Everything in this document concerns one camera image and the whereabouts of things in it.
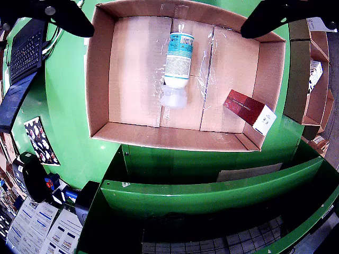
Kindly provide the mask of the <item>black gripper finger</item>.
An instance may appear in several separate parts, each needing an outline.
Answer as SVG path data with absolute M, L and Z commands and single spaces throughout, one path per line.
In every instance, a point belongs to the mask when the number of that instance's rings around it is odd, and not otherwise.
M 1 1 L 1 30 L 9 31 L 23 17 L 53 23 L 78 37 L 92 37 L 95 31 L 74 1 Z
M 260 1 L 240 29 L 243 38 L 264 36 L 280 26 L 318 17 L 330 29 L 338 29 L 338 1 Z

